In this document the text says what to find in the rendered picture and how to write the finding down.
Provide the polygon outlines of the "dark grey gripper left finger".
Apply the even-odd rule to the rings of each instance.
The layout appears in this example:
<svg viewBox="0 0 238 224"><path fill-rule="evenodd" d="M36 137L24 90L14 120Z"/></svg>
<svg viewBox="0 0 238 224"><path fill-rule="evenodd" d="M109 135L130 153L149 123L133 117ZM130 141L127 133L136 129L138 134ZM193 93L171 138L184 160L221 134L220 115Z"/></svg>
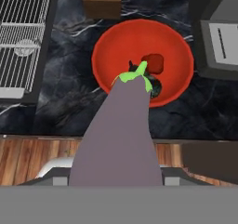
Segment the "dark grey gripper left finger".
<svg viewBox="0 0 238 224"><path fill-rule="evenodd" d="M22 183L22 186L67 186L69 184L70 171L70 168L55 167L41 178Z"/></svg>

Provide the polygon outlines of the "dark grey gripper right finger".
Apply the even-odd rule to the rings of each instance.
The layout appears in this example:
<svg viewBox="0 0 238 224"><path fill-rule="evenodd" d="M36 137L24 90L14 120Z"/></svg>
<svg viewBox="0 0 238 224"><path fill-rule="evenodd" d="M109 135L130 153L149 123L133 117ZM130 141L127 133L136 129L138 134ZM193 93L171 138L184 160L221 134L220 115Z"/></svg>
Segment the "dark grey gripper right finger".
<svg viewBox="0 0 238 224"><path fill-rule="evenodd" d="M191 178L179 167L162 167L163 183L165 186L209 186L209 183Z"/></svg>

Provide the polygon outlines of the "purple eggplant with green stem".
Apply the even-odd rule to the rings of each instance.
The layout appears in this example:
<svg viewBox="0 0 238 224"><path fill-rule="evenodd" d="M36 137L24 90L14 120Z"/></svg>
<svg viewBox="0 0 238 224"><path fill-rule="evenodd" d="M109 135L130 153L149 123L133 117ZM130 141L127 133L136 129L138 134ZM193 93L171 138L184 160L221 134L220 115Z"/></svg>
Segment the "purple eggplant with green stem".
<svg viewBox="0 0 238 224"><path fill-rule="evenodd" d="M73 159L69 184L78 187L161 186L149 131L152 85L143 61L114 80Z"/></svg>

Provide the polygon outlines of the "dark eggplant with green stem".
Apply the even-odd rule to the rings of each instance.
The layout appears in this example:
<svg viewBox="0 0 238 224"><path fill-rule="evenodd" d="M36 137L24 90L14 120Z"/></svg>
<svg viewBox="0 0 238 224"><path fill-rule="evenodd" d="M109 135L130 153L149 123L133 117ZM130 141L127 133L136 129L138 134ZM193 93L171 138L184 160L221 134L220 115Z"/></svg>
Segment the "dark eggplant with green stem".
<svg viewBox="0 0 238 224"><path fill-rule="evenodd" d="M132 61L129 61L128 65L129 65L129 69L128 70L130 72L134 72L138 68L138 65L134 64ZM149 74L148 72L145 72L144 76L152 84L151 98L152 99L157 98L159 96L159 94L161 93L161 90L162 90L161 82L157 78L155 78L153 75Z"/></svg>

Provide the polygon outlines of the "red bell pepper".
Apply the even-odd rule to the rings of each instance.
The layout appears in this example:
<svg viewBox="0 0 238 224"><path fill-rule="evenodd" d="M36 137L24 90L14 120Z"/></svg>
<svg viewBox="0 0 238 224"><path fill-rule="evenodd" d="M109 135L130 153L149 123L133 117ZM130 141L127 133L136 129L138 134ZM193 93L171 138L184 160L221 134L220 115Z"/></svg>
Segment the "red bell pepper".
<svg viewBox="0 0 238 224"><path fill-rule="evenodd" d="M149 73L160 74L164 70L164 57L160 54L150 54L145 57Z"/></svg>

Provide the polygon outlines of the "red bowl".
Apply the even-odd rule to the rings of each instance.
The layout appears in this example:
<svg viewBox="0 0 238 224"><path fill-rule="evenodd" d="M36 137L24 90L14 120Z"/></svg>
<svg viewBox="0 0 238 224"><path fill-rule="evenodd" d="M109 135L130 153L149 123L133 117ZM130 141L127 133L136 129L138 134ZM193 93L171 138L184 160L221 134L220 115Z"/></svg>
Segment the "red bowl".
<svg viewBox="0 0 238 224"><path fill-rule="evenodd" d="M155 20L126 20L104 32L94 45L91 63L99 86L109 92L117 75L128 71L130 61L139 64L144 56L160 54L164 70L155 77L162 92L152 99L152 108L176 100L189 87L193 77L193 55L183 37Z"/></svg>

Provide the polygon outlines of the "dark cabinet door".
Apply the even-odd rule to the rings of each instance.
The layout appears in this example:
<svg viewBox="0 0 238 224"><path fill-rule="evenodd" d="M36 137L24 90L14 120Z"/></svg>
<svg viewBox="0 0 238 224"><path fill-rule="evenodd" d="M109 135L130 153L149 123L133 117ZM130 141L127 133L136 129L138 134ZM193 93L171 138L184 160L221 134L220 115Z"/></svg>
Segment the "dark cabinet door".
<svg viewBox="0 0 238 224"><path fill-rule="evenodd" d="M238 141L185 143L181 153L191 173L238 185Z"/></svg>

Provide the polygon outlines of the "grey toaster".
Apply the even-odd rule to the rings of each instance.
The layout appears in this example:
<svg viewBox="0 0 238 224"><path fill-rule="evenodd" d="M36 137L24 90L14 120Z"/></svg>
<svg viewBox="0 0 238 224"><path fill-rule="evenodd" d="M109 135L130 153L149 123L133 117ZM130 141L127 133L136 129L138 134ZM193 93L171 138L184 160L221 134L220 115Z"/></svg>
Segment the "grey toaster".
<svg viewBox="0 0 238 224"><path fill-rule="evenodd" d="M238 81L238 0L189 0L189 15L198 73Z"/></svg>

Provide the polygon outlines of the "brown wooden box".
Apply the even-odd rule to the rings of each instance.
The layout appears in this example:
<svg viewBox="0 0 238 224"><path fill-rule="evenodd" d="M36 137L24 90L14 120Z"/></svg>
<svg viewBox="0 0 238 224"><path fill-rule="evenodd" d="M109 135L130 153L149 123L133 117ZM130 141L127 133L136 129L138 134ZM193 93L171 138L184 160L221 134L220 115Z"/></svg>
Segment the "brown wooden box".
<svg viewBox="0 0 238 224"><path fill-rule="evenodd" d="M91 19L119 19L122 0L82 0L86 16Z"/></svg>

